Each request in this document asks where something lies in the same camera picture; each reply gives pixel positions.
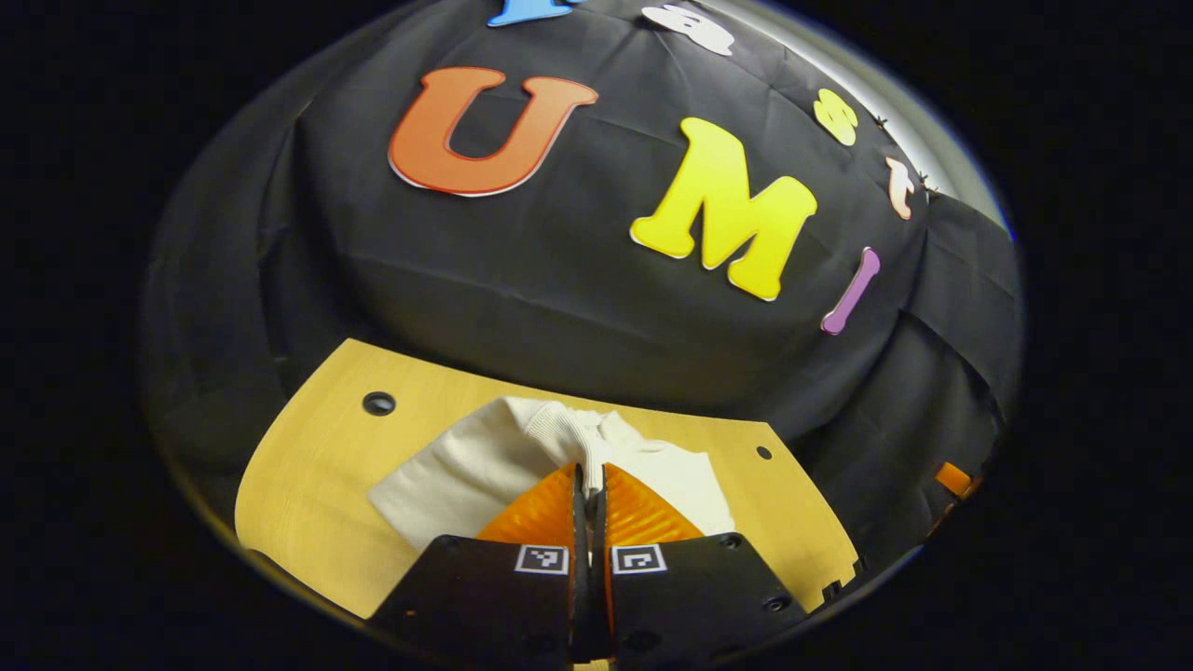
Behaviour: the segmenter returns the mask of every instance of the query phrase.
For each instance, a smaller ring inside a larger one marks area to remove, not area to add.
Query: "foam letter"
[[[791,247],[804,221],[816,214],[816,198],[791,177],[775,179],[750,198],[741,141],[694,117],[684,119],[680,128],[688,138],[684,162],[659,209],[635,220],[630,236],[644,247],[681,259],[696,246],[691,229],[703,207],[704,267],[719,266],[749,242],[746,256],[729,264],[729,282],[764,301],[773,301]]]
[[[858,113],[836,93],[821,88],[820,100],[812,103],[812,111],[816,112],[816,121],[841,144],[852,147],[858,141],[854,130],[858,128]]]
[[[414,186],[460,196],[509,191],[543,164],[571,110],[596,101],[596,92],[581,84],[532,76],[523,85],[530,103],[501,149],[484,159],[452,152],[451,134],[472,100],[505,79],[483,68],[444,68],[424,76],[422,93],[389,142],[394,172]]]

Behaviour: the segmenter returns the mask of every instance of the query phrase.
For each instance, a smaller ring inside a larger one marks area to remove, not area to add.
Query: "wooden board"
[[[371,392],[394,396],[385,417]],[[643,437],[706,451],[737,523],[805,610],[848,583],[858,555],[803,468],[765,423],[552,394],[346,340],[278,414],[236,498],[236,535],[333,603],[370,617],[418,558],[365,498],[452,424],[500,396],[618,413]],[[758,447],[769,450],[765,460]]]

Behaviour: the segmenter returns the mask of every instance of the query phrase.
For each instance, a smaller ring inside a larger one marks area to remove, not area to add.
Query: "orange letter u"
[[[421,189],[460,196],[493,196],[530,179],[551,150],[577,105],[596,101],[587,86],[552,76],[532,76],[523,87],[530,103],[501,149],[472,159],[452,152],[451,135],[476,96],[505,81],[484,68],[443,68],[422,78],[422,93],[389,141],[389,165]]]

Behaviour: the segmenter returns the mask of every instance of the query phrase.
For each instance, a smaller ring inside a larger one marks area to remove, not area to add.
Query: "yellow letter m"
[[[704,208],[701,263],[712,270],[749,242],[729,264],[729,282],[764,301],[779,295],[779,276],[791,247],[816,214],[816,198],[792,177],[780,177],[749,197],[746,148],[729,131],[688,117],[680,123],[688,148],[670,189],[649,217],[633,221],[635,242],[676,259],[692,253],[692,224]]]

